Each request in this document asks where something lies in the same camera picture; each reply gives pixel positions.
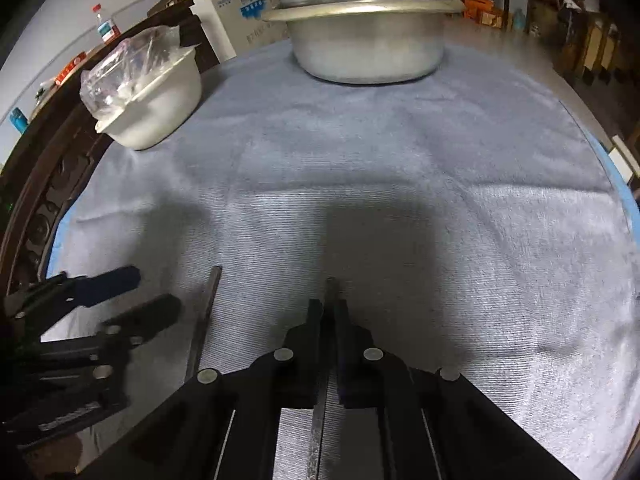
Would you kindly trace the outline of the person's left hand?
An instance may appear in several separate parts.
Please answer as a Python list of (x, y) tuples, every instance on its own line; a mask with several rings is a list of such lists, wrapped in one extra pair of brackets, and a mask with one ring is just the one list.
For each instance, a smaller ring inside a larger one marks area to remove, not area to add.
[(80, 437), (71, 434), (34, 448), (23, 458), (37, 479), (76, 479), (81, 454)]

